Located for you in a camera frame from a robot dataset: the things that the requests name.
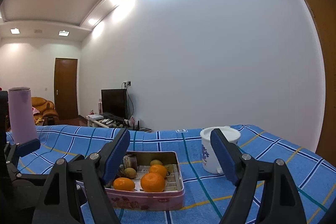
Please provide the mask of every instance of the white wall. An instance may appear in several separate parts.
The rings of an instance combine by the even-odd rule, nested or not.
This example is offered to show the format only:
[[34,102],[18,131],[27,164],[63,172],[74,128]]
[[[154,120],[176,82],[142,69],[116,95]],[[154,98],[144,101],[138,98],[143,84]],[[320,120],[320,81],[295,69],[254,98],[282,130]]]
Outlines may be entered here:
[[324,70],[302,0],[134,0],[84,41],[80,113],[130,80],[135,117],[156,130],[255,124],[315,150]]
[[55,58],[76,58],[79,61],[80,51],[80,42],[46,38],[3,38],[0,43],[0,86],[3,90],[28,86],[32,96],[55,102]]

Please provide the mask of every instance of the yellow fruit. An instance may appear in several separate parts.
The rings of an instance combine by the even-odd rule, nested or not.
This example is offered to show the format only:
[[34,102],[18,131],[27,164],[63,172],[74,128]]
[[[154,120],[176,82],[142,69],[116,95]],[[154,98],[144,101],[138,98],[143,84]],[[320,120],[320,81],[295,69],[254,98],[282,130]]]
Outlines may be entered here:
[[134,191],[135,184],[128,178],[118,178],[114,180],[113,188],[122,191]]
[[130,179],[134,179],[137,176],[137,172],[129,167],[125,169],[125,175]]
[[165,168],[163,165],[154,164],[149,168],[150,173],[158,173],[162,175],[163,178],[166,178],[167,176],[167,168]]
[[159,160],[152,160],[150,163],[150,166],[154,165],[154,164],[159,164],[159,165],[163,165],[163,163]]
[[160,193],[165,189],[166,181],[158,173],[148,173],[141,178],[140,185],[145,192]]

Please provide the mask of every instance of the electrical cable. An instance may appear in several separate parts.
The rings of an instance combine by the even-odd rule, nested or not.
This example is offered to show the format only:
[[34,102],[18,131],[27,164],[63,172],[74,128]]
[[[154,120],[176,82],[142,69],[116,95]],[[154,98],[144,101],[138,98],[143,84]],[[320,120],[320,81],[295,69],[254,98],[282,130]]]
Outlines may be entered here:
[[132,104],[132,114],[131,114],[131,116],[129,117],[129,119],[130,119],[130,118],[132,118],[132,116],[133,116],[133,114],[134,114],[134,105],[133,105],[132,99],[131,99],[131,97],[130,97],[130,95],[129,95],[129,93],[128,93],[127,88],[128,88],[128,86],[126,86],[126,92],[127,92],[128,98],[129,98],[129,100],[131,101],[131,104]]

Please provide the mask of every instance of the wooden door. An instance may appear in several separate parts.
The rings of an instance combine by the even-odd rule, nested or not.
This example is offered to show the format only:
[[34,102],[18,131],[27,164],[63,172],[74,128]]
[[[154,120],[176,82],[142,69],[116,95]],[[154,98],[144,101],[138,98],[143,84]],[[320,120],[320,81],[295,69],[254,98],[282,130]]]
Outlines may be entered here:
[[77,61],[70,58],[55,60],[54,98],[60,120],[78,118]]
[[314,13],[325,67],[325,112],[316,153],[336,166],[336,0],[306,0]]

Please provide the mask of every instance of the floor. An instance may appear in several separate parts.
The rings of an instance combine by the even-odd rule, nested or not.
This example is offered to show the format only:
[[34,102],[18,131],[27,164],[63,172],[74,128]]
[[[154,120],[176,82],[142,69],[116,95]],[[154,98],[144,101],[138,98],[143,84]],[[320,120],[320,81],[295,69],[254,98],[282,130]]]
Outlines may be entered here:
[[78,117],[78,118],[70,119],[70,120],[61,120],[61,121],[58,121],[57,124],[68,124],[70,126],[87,127],[87,120],[83,117]]

